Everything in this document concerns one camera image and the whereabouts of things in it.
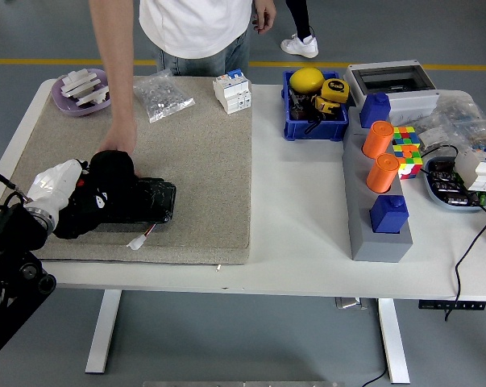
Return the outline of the person's left hand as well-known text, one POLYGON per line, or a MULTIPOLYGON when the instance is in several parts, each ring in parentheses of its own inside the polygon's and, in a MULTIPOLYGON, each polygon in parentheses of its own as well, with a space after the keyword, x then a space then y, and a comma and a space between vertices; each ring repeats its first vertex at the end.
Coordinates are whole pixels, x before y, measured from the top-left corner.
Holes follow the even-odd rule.
POLYGON ((255 16, 253 28, 258 34, 264 34, 272 29, 276 18, 276 6, 273 0, 254 0, 255 16))

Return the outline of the person's right hand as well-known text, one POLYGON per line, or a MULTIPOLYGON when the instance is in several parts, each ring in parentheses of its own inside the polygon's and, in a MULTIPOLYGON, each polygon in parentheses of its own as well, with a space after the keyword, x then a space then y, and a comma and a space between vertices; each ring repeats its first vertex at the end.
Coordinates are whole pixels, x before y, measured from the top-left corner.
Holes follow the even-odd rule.
POLYGON ((97 152, 121 151, 131 155, 136 147, 137 126, 135 122, 112 123, 97 152))

